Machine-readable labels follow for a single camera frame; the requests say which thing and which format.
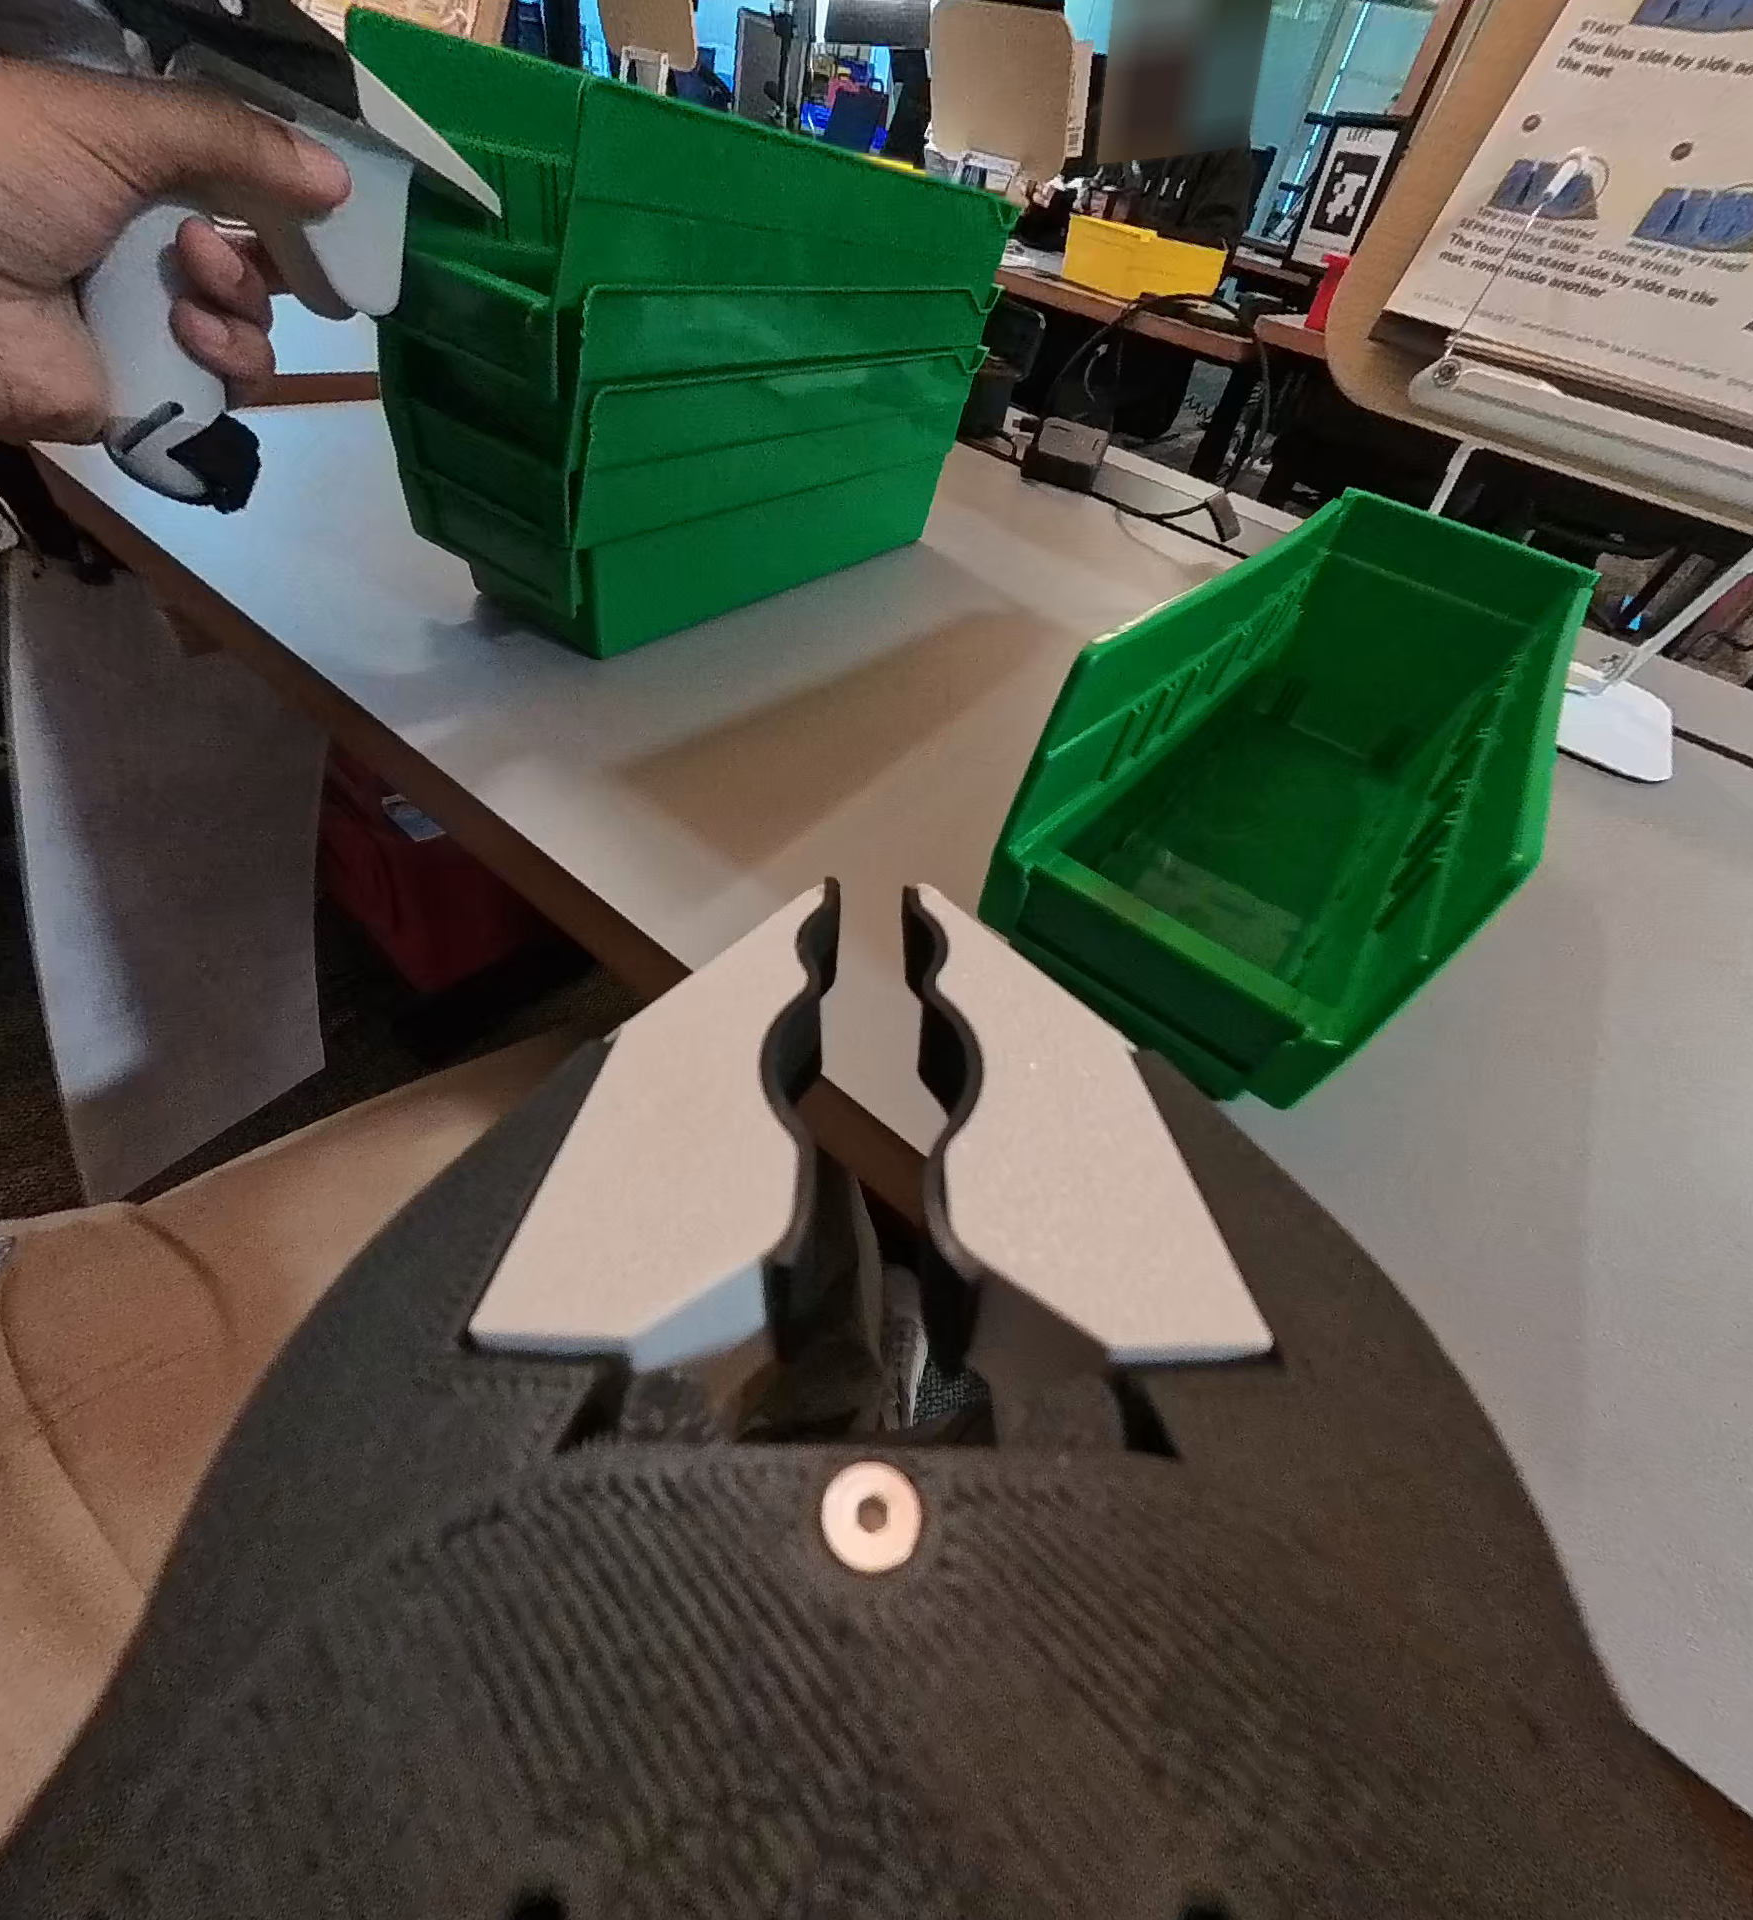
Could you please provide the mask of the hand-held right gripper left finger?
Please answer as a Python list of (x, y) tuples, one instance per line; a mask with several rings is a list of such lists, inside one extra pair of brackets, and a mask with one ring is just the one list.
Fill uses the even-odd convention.
[(476, 1351), (661, 1374), (784, 1347), (814, 1263), (799, 1107), (841, 916), (822, 878), (619, 1026), (472, 1307)]

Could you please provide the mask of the grey desk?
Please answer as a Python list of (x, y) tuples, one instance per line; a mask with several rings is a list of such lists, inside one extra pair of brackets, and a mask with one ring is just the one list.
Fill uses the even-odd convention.
[[(927, 531), (626, 660), (485, 607), (373, 403), (254, 414), (240, 514), (98, 450), (57, 504), (640, 996), (836, 876), (809, 1124), (920, 1213), (903, 886), (980, 905), (1083, 644), (1222, 558), (960, 445)], [(1640, 1724), (1753, 1815), (1753, 697), (1687, 687), (1666, 784), (1558, 772), (1528, 885), (1258, 1141), (1497, 1422)]]

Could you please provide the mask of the red storage box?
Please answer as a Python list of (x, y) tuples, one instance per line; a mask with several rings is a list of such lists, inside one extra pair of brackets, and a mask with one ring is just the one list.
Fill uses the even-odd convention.
[(317, 886), (421, 996), (526, 953), (540, 930), (503, 878), (337, 743), (317, 812)]

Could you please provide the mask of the person's beige trouser leg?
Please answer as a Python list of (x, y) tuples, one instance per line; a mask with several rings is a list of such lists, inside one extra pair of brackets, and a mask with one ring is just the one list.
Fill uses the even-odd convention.
[(407, 1623), (600, 1405), (464, 1336), (626, 1028), (0, 1232), (0, 1916), (503, 1916), (509, 1725)]

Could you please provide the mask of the white hanging cloth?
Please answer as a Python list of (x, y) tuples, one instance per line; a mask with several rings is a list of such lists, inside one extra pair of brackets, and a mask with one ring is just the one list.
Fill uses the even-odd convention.
[(116, 572), (3, 572), (30, 947), (87, 1202), (114, 1202), (326, 1065), (327, 735)]

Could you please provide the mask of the person's left hand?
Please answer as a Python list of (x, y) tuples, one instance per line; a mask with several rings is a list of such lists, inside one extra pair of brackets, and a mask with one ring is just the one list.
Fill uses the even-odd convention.
[(343, 158), (237, 98), (0, 57), (0, 441), (104, 435), (108, 383), (77, 283), (146, 208), (301, 221), (350, 188)]

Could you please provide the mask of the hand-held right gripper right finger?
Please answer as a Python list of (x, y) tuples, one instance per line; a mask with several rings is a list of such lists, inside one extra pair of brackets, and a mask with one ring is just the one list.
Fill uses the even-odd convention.
[(903, 890), (923, 1166), (920, 1299), (940, 1367), (1199, 1367), (1273, 1327), (1102, 1014), (932, 885)]

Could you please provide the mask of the instruction sheet on stand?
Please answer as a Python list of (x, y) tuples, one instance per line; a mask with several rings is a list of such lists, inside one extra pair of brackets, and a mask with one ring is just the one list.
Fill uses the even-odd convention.
[(1431, 66), (1417, 94), (1417, 127), (1333, 300), (1327, 360), (1350, 400), (1458, 444), (1435, 509), (1448, 504), (1471, 455), (1497, 451), (1747, 538), (1747, 551), (1727, 566), (1733, 589), (1753, 578), (1750, 428), (1534, 371), (1387, 312), (1458, 176), (1563, 10), (1565, 2), (1461, 7), (1470, 34), (1461, 50)]

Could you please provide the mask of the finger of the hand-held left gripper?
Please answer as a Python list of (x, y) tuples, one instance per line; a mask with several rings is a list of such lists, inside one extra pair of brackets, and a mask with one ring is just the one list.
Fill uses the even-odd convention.
[(394, 152), (407, 155), (414, 167), (424, 171), (454, 194), (461, 194), (486, 215), (502, 218), (498, 191), (363, 58), (353, 58), (353, 87), (358, 121), (367, 135), (380, 138)]

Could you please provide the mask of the large yellow bin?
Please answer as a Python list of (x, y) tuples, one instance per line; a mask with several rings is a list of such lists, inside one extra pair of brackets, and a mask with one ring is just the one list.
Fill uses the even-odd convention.
[(1149, 226), (1077, 212), (1060, 275), (1088, 293), (1117, 300), (1135, 299), (1211, 299), (1219, 293), (1231, 252), (1189, 245)]

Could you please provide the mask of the wooden board document stand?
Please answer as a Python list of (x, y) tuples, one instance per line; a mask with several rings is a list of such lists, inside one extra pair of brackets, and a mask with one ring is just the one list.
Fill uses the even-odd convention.
[(1093, 46), (1065, 2), (935, 2), (925, 164), (1024, 199), (1077, 155)]
[(667, 97), (697, 66), (697, 2), (599, 2), (610, 70)]

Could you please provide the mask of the person's grey shoe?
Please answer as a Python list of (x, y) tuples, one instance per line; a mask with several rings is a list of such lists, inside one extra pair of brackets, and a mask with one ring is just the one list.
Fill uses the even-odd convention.
[(900, 1263), (841, 1283), (821, 1365), (825, 1420), (851, 1437), (960, 1429), (991, 1405), (980, 1374), (935, 1360), (920, 1277)]

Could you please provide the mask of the black white marker sign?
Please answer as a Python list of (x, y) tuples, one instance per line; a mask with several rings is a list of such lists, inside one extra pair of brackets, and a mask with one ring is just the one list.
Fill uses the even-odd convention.
[(1320, 275), (1329, 255), (1356, 255), (1410, 147), (1417, 117), (1312, 110), (1307, 125), (1319, 132), (1309, 147), (1316, 162), (1305, 182), (1285, 260), (1290, 269)]

